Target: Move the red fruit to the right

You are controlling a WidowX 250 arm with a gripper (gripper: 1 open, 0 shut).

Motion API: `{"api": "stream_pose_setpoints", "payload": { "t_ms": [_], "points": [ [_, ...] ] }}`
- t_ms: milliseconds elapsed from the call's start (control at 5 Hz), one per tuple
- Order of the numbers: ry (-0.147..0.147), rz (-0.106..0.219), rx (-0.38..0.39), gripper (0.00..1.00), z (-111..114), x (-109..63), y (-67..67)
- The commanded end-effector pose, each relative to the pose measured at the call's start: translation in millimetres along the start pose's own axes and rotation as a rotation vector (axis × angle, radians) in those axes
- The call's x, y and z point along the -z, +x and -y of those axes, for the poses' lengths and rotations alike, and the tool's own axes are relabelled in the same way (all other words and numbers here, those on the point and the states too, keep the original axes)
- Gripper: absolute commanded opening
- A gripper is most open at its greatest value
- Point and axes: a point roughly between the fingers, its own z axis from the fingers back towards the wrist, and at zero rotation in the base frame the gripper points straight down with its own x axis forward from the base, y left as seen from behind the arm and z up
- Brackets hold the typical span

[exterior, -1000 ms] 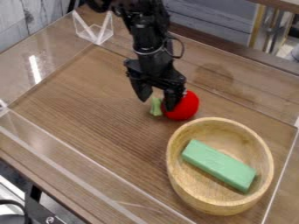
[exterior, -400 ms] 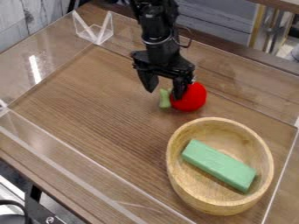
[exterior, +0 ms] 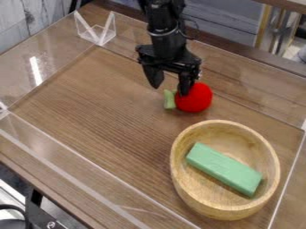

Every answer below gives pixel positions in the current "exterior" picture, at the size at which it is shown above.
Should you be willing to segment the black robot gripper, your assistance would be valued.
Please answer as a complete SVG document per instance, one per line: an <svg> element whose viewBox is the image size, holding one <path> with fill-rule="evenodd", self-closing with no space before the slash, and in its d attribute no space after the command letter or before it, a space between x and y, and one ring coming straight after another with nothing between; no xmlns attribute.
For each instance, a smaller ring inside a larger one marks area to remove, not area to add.
<svg viewBox="0 0 306 229"><path fill-rule="evenodd" d="M187 49L181 30L163 33L149 30L148 34L152 43L135 47L147 81L157 89L164 81L164 72L177 74L177 92L184 97L199 78L201 60Z"/></svg>

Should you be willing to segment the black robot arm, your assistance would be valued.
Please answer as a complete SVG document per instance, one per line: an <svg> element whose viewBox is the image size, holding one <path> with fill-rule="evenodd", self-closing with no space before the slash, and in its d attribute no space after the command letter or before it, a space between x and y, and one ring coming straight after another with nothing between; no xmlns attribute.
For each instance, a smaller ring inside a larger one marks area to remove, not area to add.
<svg viewBox="0 0 306 229"><path fill-rule="evenodd" d="M137 61L151 86L157 89L164 81L164 72L177 75L177 92L188 94L199 78L200 58L187 49L188 36L181 12L184 0L137 0L147 19L151 45L137 45Z"/></svg>

